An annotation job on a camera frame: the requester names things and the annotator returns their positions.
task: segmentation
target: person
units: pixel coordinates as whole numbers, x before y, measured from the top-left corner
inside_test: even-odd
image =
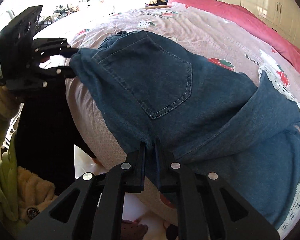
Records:
[[[0,160],[0,221],[18,232],[74,181],[74,145],[95,158],[76,129],[65,84],[27,100]],[[0,150],[21,100],[0,86]],[[141,240],[148,227],[122,221],[122,240]]]

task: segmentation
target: jeans back pocket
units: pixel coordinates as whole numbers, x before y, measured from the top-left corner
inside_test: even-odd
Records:
[[[122,37],[111,45],[109,55],[103,52],[100,58],[97,53],[94,58],[151,119],[157,119],[191,95],[192,65],[165,51],[146,32],[136,37]]]

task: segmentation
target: stitching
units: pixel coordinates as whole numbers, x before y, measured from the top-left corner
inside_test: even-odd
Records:
[[[188,76],[188,77],[187,77],[187,86],[186,86],[186,91],[185,91],[185,93],[184,93],[179,99],[177,99],[176,101],[174,101],[174,102],[171,103],[170,105],[166,106],[165,108],[161,109],[160,111],[162,111],[162,110],[164,110],[164,109],[167,109],[169,106],[173,105],[174,103],[176,103],[178,100],[180,100],[181,98],[183,98],[183,97],[185,96],[185,94],[187,93],[188,84],[189,84],[189,68],[188,68],[188,75],[187,75],[187,76]]]
[[[144,37],[144,38],[142,38],[141,40],[138,40],[138,41],[136,41],[136,42],[130,44],[129,46],[126,46],[126,47],[124,47],[124,48],[122,48],[122,49],[120,49],[120,50],[118,50],[118,51],[116,51],[116,52],[110,54],[109,56],[105,57],[103,60],[98,61],[97,64],[101,63],[102,61],[106,60],[106,59],[109,58],[110,56],[112,56],[112,55],[114,55],[114,54],[116,54],[116,53],[118,53],[118,52],[120,52],[120,51],[122,51],[122,50],[124,50],[124,49],[126,49],[126,48],[128,48],[128,47],[130,47],[130,46],[132,46],[132,45],[134,45],[134,44],[136,44],[137,42],[146,39],[146,38],[147,38],[147,37]]]
[[[164,48],[162,48],[158,43],[156,43],[155,41],[153,41],[153,40],[148,36],[147,32],[145,32],[145,33],[146,33],[147,37],[148,37],[155,45],[157,45],[157,46],[159,47],[159,49],[162,50],[164,53],[168,54],[169,56],[175,58],[175,59],[178,60],[178,61],[181,61],[182,63],[187,63],[187,64],[190,64],[190,65],[191,65],[190,62],[188,62],[188,61],[186,61],[186,60],[183,60],[183,59],[179,58],[178,56],[176,56],[176,55],[174,55],[174,54],[172,54],[172,53],[166,51],[166,50],[165,50]]]
[[[104,60],[106,60],[107,58],[109,58],[110,56],[112,56],[112,55],[114,55],[114,54],[116,54],[116,53],[118,53],[118,52],[120,52],[120,51],[122,51],[122,50],[124,50],[124,49],[126,49],[126,48],[128,48],[128,47],[130,47],[130,46],[132,46],[132,45],[134,45],[135,43],[137,43],[137,42],[140,42],[140,41],[142,41],[142,40],[144,40],[144,39],[146,39],[146,38],[149,38],[149,40],[151,41],[151,42],[153,42],[158,48],[159,48],[159,50],[161,50],[163,53],[165,53],[165,54],[167,54],[168,56],[170,56],[170,57],[173,57],[174,59],[176,59],[176,60],[178,60],[179,62],[182,62],[182,63],[184,63],[184,64],[187,64],[188,66],[187,66],[187,85],[186,85],[186,90],[185,90],[185,93],[180,97],[180,98],[178,98],[175,102],[173,102],[173,103],[171,103],[170,105],[168,105],[168,106],[166,106],[165,108],[163,108],[163,109],[161,109],[161,110],[159,110],[159,111],[157,111],[157,112],[155,112],[155,113],[152,113],[151,111],[150,111],[150,109],[149,109],[149,107],[147,107],[146,105],[145,105],[145,103],[144,102],[142,102],[141,100],[138,100],[135,96],[134,96],[134,90],[133,90],[133,88],[131,88],[131,87],[129,87],[128,85],[126,85],[126,86],[124,86],[123,85],[123,83],[126,83],[113,69],[110,71],[110,69],[109,68],[105,68],[104,66],[103,66],[103,69],[104,70],[106,70],[127,92],[130,92],[130,94],[133,96],[133,98],[140,104],[140,106],[143,108],[143,110],[150,116],[150,117],[152,117],[153,119],[157,119],[157,118],[159,118],[159,117],[161,117],[161,116],[163,116],[163,115],[165,115],[165,114],[167,114],[167,113],[169,113],[170,111],[172,111],[173,109],[175,109],[177,106],[179,106],[181,103],[183,103],[190,95],[191,95],[191,90],[192,90],[192,69],[189,67],[189,66],[191,66],[191,63],[189,63],[189,62],[187,62],[187,61],[185,61],[185,60],[183,60],[183,59],[181,59],[181,58],[179,58],[179,57],[177,57],[177,56],[175,56],[175,55],[173,55],[173,54],[171,54],[171,53],[169,53],[169,52],[167,52],[167,51],[165,51],[159,44],[157,44],[156,42],[154,42],[148,35],[147,35],[147,33],[146,33],[146,37],[144,37],[144,38],[142,38],[141,40],[138,40],[138,41],[136,41],[136,42],[134,42],[134,43],[132,43],[132,44],[130,44],[129,46],[126,46],[126,47],[124,47],[124,48],[122,48],[122,49],[120,49],[120,50],[118,50],[118,51],[116,51],[116,52],[114,52],[114,53],[112,53],[112,54],[110,54],[109,56],[107,56],[106,58],[104,58],[104,59],[102,59],[102,60],[100,60],[100,61],[97,61],[97,64],[100,64],[100,63],[102,63]],[[93,56],[93,59],[94,60],[96,60],[96,56],[97,56],[97,53]],[[165,112],[165,113],[163,113],[163,114],[161,114],[161,115],[159,115],[159,116],[156,116],[156,114],[157,113],[159,113],[159,112],[161,112],[161,111],[163,111],[163,110],[165,110],[165,109],[167,109],[167,108],[169,108],[169,107],[171,107],[173,104],[175,104],[176,102],[178,102],[179,100],[181,100],[182,98],[184,98],[185,96],[186,96],[186,94],[189,94],[184,100],[182,100],[180,103],[178,103],[176,106],[174,106],[172,109],[170,109],[170,110],[168,110],[167,112]]]
[[[110,36],[113,36],[114,34],[115,34],[115,30],[114,30],[113,34],[111,34],[111,35],[109,35],[108,37],[106,37],[105,40],[106,40],[107,38],[109,38]]]
[[[190,73],[190,75],[191,75],[190,78],[191,78],[191,80],[192,80],[192,71],[188,69],[188,81],[189,81],[189,71],[191,72],[191,73]],[[185,100],[189,98],[189,96],[191,95],[191,91],[192,91],[192,82],[190,83],[189,95],[185,98]],[[163,113],[163,114],[161,114],[161,115],[159,115],[159,116],[156,116],[156,117],[154,117],[154,116],[152,116],[152,115],[150,115],[150,116],[153,117],[154,119],[157,119],[157,118],[159,118],[159,117],[161,117],[161,116],[163,116],[163,115],[169,113],[170,111],[172,111],[172,110],[175,109],[176,107],[180,106],[185,100],[182,100],[179,104],[177,104],[176,106],[174,106],[172,109],[170,109],[169,111],[167,111],[167,112],[165,112],[165,113]]]
[[[229,126],[229,123],[226,123],[223,127],[220,128],[220,131],[218,133],[216,133],[215,135],[213,135],[212,137],[208,138],[204,143],[202,143],[201,145],[199,145],[198,147],[192,149],[191,151],[189,151],[188,153],[186,153],[185,155],[179,157],[177,160],[180,160],[181,158],[184,158],[185,156],[189,156],[191,157],[191,153],[194,152],[195,150],[205,146],[207,143],[209,143],[210,141],[212,141],[216,136],[218,136],[220,133],[222,133],[227,127]]]

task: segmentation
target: metal pin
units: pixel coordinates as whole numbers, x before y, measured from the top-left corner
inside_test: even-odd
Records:
[[[216,180],[218,178],[218,174],[216,174],[214,172],[210,172],[208,174],[208,177],[209,177],[209,179]]]
[[[90,172],[87,172],[87,173],[85,173],[85,174],[82,175],[82,178],[84,180],[90,180],[90,179],[92,179],[92,177],[93,177],[93,175]]]
[[[121,164],[121,168],[122,168],[123,170],[128,170],[128,169],[131,168],[131,164],[130,164],[130,163],[122,163],[122,164]]]
[[[170,167],[173,168],[174,170],[177,170],[180,169],[181,165],[180,163],[171,163]]]
[[[102,197],[102,193],[100,194],[100,198],[99,198],[99,201],[98,201],[97,207],[99,207],[99,205],[100,205],[100,200],[101,200],[101,197]]]

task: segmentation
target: fuzzy beige fabric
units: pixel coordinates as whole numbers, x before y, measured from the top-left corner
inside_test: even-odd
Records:
[[[12,94],[7,93],[5,87],[0,87],[0,114],[10,119],[14,117],[20,108],[20,102]]]
[[[42,212],[57,198],[54,194],[55,186],[22,167],[18,167],[17,182],[19,219],[27,224],[31,220],[28,216],[29,208]]]

